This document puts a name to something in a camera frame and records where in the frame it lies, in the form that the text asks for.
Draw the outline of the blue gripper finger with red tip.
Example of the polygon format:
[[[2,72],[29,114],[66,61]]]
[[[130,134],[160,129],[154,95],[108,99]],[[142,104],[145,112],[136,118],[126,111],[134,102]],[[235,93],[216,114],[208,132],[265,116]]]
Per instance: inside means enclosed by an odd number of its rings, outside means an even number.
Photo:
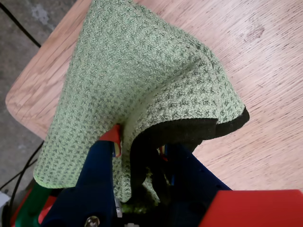
[[[76,186],[104,184],[112,189],[112,159],[121,154],[120,125],[116,124],[90,147]]]
[[[230,190],[182,144],[164,146],[163,173],[158,197],[165,205],[190,201],[209,206],[219,191]]]

